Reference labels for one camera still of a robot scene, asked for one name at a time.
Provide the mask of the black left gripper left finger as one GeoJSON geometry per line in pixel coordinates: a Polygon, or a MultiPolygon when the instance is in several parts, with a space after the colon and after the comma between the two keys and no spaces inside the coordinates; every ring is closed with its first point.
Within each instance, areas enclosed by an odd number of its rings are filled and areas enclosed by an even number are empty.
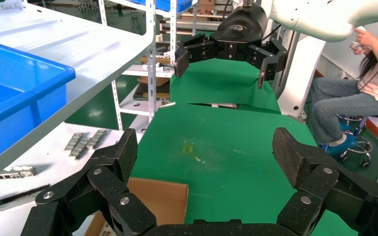
{"type": "Polygon", "coordinates": [[[137,147],[135,130],[127,129],[116,144],[97,149],[82,169],[37,195],[21,234],[70,236],[97,211],[118,236],[156,227],[154,214],[127,187],[137,147]]]}

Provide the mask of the operator hand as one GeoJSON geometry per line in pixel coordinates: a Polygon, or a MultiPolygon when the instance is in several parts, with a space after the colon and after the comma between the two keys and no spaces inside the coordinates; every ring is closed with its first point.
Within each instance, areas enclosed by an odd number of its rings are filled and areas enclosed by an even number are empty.
{"type": "Polygon", "coordinates": [[[378,38],[369,31],[358,28],[355,28],[354,31],[356,32],[356,41],[359,44],[371,48],[375,47],[378,44],[378,38]]]}

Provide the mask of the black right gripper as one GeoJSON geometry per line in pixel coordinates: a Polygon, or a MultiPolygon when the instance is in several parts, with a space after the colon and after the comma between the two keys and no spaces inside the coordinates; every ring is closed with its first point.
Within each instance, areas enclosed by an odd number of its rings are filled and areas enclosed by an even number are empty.
{"type": "Polygon", "coordinates": [[[224,19],[210,38],[200,33],[177,42],[175,76],[180,78],[194,62],[213,58],[246,60],[259,69],[257,87],[262,89],[265,81],[274,80],[276,73],[285,69],[288,56],[287,49],[276,38],[261,44],[267,21],[260,5],[241,5],[224,19]]]}

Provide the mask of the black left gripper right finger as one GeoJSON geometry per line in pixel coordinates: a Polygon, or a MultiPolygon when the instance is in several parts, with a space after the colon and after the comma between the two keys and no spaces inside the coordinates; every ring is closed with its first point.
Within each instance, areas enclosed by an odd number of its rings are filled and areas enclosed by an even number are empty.
{"type": "Polygon", "coordinates": [[[273,136],[273,154],[296,189],[277,224],[309,236],[326,210],[361,236],[378,236],[378,183],[347,170],[322,149],[298,142],[286,128],[273,136]]]}

